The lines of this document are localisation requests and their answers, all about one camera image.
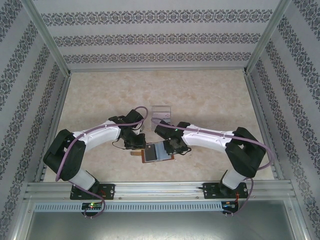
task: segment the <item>black wire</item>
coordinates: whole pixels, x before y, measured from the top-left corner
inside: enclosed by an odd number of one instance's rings
[[[186,151],[185,153],[181,153],[181,152],[178,152],[178,154],[184,156],[186,155],[187,153],[191,152],[191,147],[188,147],[188,151]]]
[[[119,142],[119,140],[120,140],[120,138],[118,138],[118,140],[117,140],[117,141],[113,141],[113,142],[111,143],[111,144],[112,144],[112,146],[114,146],[114,147],[116,147],[116,148],[118,148],[118,149],[126,150],[125,148],[122,148],[122,147],[119,147],[119,146],[114,145],[114,143]]]

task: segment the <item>floor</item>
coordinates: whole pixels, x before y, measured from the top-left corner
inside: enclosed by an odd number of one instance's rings
[[[73,73],[58,131],[90,129],[137,106],[152,105],[171,106],[173,124],[190,122],[221,131],[244,127],[262,141],[241,70]],[[151,131],[150,118],[144,133],[147,142],[162,141]],[[81,167],[100,182],[155,182],[220,180],[232,166],[226,154],[196,146],[175,160],[142,163],[141,156],[106,142],[86,153]],[[274,179],[271,168],[257,172],[254,179]],[[44,181],[54,180],[48,168]]]

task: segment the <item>transparent acrylic block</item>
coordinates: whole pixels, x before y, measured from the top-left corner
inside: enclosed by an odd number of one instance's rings
[[[151,106],[151,117],[164,120],[166,123],[171,123],[171,106],[165,105],[153,105]],[[154,131],[157,125],[151,123],[151,130]]]

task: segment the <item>black bracket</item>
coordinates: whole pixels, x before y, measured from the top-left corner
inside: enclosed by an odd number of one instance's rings
[[[96,194],[103,197],[104,200],[113,200],[115,196],[115,188],[116,188],[115,184],[100,183]],[[71,188],[70,199],[71,200],[100,200],[99,198],[92,196],[91,194],[81,191],[75,186],[72,186]]]
[[[248,189],[245,182],[241,182],[235,190],[227,195],[221,193],[218,182],[206,182],[199,188],[203,190],[204,199],[236,199],[237,193],[239,199],[248,197]]]

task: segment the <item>striped wall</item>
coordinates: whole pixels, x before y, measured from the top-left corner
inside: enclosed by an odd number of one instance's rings
[[[293,0],[251,73],[311,239],[320,239],[320,0]]]
[[[71,70],[245,67],[279,0],[34,0]]]
[[[0,0],[0,240],[35,180],[65,76],[20,1]]]

